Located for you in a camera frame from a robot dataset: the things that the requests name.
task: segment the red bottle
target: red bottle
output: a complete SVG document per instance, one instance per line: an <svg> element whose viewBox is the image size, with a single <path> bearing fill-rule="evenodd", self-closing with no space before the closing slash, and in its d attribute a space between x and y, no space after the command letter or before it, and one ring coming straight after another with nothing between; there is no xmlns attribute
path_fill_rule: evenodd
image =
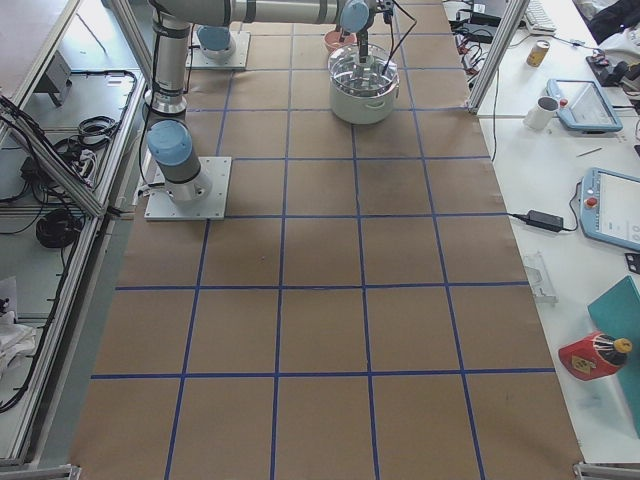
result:
<svg viewBox="0 0 640 480"><path fill-rule="evenodd" d="M562 347L560 361L574 377L593 380L616 373L627 362L631 341L617 340L602 332L593 332L582 340Z"/></svg>

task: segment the pen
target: pen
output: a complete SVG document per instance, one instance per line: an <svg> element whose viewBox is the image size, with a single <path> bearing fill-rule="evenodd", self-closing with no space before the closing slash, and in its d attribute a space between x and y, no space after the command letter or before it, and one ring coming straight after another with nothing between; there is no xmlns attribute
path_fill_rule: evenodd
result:
<svg viewBox="0 0 640 480"><path fill-rule="evenodd" d="M585 155L589 155L590 153L598 152L602 150L602 147L594 148L593 150L589 150L588 152L581 153L580 155L576 155L576 157L584 157Z"/></svg>

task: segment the pot handle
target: pot handle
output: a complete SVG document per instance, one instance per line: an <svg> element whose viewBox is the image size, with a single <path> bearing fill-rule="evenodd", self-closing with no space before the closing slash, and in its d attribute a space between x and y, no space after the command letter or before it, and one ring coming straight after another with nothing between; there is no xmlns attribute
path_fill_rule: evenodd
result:
<svg viewBox="0 0 640 480"><path fill-rule="evenodd" d="M379 103L365 103L364 106L370 110L380 110L382 107L385 106L387 102L385 102L384 100L381 100Z"/></svg>

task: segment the metal mounting plate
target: metal mounting plate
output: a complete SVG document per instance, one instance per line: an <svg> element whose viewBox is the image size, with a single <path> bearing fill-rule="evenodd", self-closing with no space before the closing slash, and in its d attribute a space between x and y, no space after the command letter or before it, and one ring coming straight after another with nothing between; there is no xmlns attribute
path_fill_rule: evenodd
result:
<svg viewBox="0 0 640 480"><path fill-rule="evenodd" d="M236 51L223 62L205 56L199 48L192 49L193 65L191 64L191 55L187 55L187 67L191 66L194 70L245 70L247 68L247 58L249 58L249 42L251 34L249 32L231 32L231 36L236 41ZM194 33L192 38L193 45L200 45L198 36Z"/></svg>
<svg viewBox="0 0 640 480"><path fill-rule="evenodd" d="M199 157L203 171L211 179L211 192L189 203L175 203L163 188L151 190L144 217L147 220L222 220L227 205L231 157ZM164 182L160 169L154 183Z"/></svg>

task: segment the white keyboard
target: white keyboard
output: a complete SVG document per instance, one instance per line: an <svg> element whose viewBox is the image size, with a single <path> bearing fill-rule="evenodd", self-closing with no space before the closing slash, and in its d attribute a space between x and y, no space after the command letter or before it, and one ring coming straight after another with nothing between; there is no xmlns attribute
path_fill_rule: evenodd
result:
<svg viewBox="0 0 640 480"><path fill-rule="evenodd" d="M532 35L553 35L556 31L556 25L542 8L540 0L529 0L524 23Z"/></svg>

